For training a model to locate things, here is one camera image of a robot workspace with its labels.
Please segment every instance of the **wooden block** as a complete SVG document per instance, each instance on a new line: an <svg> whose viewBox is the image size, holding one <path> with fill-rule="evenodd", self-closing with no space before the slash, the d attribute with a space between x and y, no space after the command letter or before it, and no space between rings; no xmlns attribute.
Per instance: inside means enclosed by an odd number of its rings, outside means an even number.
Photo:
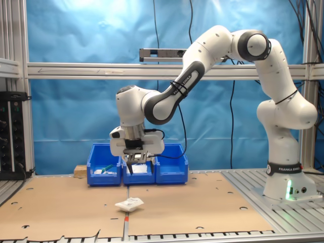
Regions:
<svg viewBox="0 0 324 243"><path fill-rule="evenodd" d="M76 166L74 169L74 177L87 177L87 166Z"/></svg>

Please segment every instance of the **horizontal metal bar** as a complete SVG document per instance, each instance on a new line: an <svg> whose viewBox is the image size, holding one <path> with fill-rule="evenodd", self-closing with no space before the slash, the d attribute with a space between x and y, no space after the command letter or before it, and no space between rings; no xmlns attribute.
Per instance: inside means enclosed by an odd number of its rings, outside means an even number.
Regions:
<svg viewBox="0 0 324 243"><path fill-rule="evenodd" d="M18 62L0 58L0 77L19 78Z"/></svg>
<svg viewBox="0 0 324 243"><path fill-rule="evenodd" d="M290 65L292 78L305 79L305 65ZM174 80L182 65L28 63L29 79ZM255 65L215 65L202 80L259 79Z"/></svg>
<svg viewBox="0 0 324 243"><path fill-rule="evenodd" d="M324 64L315 64L311 66L310 80L324 79Z"/></svg>
<svg viewBox="0 0 324 243"><path fill-rule="evenodd" d="M143 62L182 62L180 57L144 57Z"/></svg>

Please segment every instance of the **black electrical box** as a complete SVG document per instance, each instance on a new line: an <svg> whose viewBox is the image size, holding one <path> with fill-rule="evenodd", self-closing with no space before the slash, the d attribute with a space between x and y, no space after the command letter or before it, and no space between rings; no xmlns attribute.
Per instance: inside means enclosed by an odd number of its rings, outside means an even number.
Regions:
<svg viewBox="0 0 324 243"><path fill-rule="evenodd" d="M22 105L25 93L0 92L0 180L23 180L26 171Z"/></svg>

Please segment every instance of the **white paper packet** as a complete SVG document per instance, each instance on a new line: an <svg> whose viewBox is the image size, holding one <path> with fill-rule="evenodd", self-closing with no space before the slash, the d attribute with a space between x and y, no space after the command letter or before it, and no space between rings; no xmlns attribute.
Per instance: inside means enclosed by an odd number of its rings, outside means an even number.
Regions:
<svg viewBox="0 0 324 243"><path fill-rule="evenodd" d="M130 197L126 201L119 202L115 206L119 207L120 210L125 212L134 211L139 205L144 204L144 202L138 197Z"/></svg>

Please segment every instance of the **white object in bin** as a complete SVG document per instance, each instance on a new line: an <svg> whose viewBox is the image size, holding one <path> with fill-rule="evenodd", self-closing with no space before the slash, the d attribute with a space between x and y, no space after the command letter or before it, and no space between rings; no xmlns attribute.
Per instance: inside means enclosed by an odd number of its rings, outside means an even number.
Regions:
<svg viewBox="0 0 324 243"><path fill-rule="evenodd" d="M117 173L116 172L112 172L112 171L105 171L104 174L115 175Z"/></svg>
<svg viewBox="0 0 324 243"><path fill-rule="evenodd" d="M102 172L102 170L96 170L93 174L95 174L95 175L100 175L101 172Z"/></svg>
<svg viewBox="0 0 324 243"><path fill-rule="evenodd" d="M139 205L144 204L144 202L139 199L138 197L130 197L126 201L119 202L115 204L115 206L119 207L120 210L124 212L132 212L134 211Z"/></svg>
<svg viewBox="0 0 324 243"><path fill-rule="evenodd" d="M133 174L147 173L146 164L134 164L132 165ZM127 174L130 174L130 170L127 167Z"/></svg>

